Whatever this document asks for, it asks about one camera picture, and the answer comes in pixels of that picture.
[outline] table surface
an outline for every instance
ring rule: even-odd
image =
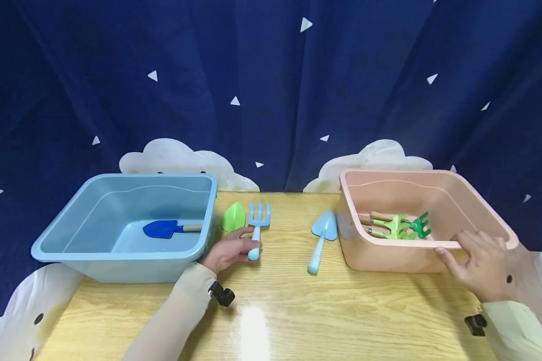
[[[479,304],[447,274],[354,271],[339,240],[325,243],[318,274],[307,273],[310,227],[338,198],[218,194],[219,221],[235,201],[261,201],[273,206],[271,226],[260,263],[219,275],[236,299],[229,309],[211,303],[180,360],[495,360],[463,323]],[[171,289],[85,278],[36,360],[120,360]]]

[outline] human hand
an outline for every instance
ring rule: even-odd
[[[464,265],[445,248],[435,249],[451,275],[481,303],[516,301],[506,242],[470,231],[458,233],[456,240],[469,255]]]
[[[247,254],[253,248],[260,247],[260,242],[247,237],[241,238],[248,233],[253,233],[253,228],[243,227],[228,233],[215,243],[201,264],[218,274],[235,262],[253,262]]]

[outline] wooden handle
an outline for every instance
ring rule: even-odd
[[[202,224],[183,225],[183,232],[200,232],[201,229],[203,229]]]
[[[371,216],[367,216],[365,214],[357,214],[357,216],[359,217],[359,223],[365,225],[371,224]]]
[[[383,214],[383,213],[379,213],[379,212],[375,212],[375,211],[371,211],[371,216],[374,217],[375,219],[377,220],[381,220],[381,221],[392,221],[393,220],[393,216],[390,215],[390,214]]]

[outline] light blue garden fork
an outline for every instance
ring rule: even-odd
[[[259,202],[258,210],[259,212],[257,212],[257,218],[255,219],[255,203],[251,202],[251,206],[249,206],[249,219],[247,220],[247,224],[255,227],[255,231],[253,231],[253,236],[251,239],[260,242],[261,227],[268,226],[271,223],[271,204],[267,204],[265,219],[263,219],[263,204],[261,202]],[[260,247],[253,248],[251,251],[249,251],[248,257],[251,261],[256,261],[259,259],[259,248]]]

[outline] beige sleeve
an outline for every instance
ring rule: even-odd
[[[542,326],[521,303],[482,304],[488,342],[499,361],[542,361]]]
[[[187,338],[205,315],[208,290],[216,275],[192,263],[175,284],[165,304],[143,327],[126,351],[123,361],[178,360]]]

